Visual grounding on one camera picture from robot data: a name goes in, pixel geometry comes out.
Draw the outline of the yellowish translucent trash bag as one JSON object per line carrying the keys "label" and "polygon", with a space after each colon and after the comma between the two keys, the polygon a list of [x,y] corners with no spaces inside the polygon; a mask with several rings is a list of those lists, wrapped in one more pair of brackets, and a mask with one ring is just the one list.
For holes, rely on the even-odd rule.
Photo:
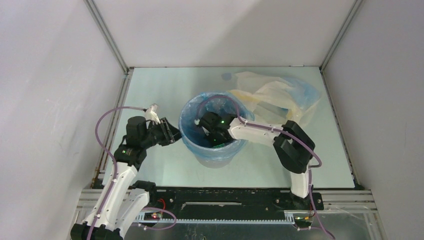
{"label": "yellowish translucent trash bag", "polygon": [[257,122],[279,124],[290,120],[305,127],[322,96],[313,85],[295,77],[244,71],[232,74],[231,79],[236,87],[229,92],[254,114]]}

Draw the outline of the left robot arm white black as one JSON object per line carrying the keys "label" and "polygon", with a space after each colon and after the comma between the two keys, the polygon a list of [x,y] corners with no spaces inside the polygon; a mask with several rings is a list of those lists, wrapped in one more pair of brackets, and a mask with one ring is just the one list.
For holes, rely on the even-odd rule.
{"label": "left robot arm white black", "polygon": [[128,119],[126,134],[113,154],[113,170],[107,184],[89,215],[73,225],[73,240],[122,240],[136,216],[158,202],[156,185],[134,178],[147,157],[147,150],[156,145],[176,143],[182,135],[179,129],[163,117],[159,120],[134,116]]}

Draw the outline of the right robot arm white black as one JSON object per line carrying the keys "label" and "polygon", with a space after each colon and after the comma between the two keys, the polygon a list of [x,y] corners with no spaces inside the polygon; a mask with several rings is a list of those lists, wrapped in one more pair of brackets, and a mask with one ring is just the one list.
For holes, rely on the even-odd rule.
{"label": "right robot arm white black", "polygon": [[272,147],[281,165],[290,174],[290,191],[285,200],[296,210],[309,210],[313,200],[312,158],[317,160],[315,167],[322,166],[322,161],[314,152],[315,143],[305,131],[294,121],[285,124],[263,124],[247,120],[236,114],[226,113],[222,116],[207,111],[202,117],[195,119],[194,124],[205,133],[205,138],[212,146],[229,144],[236,140]]}

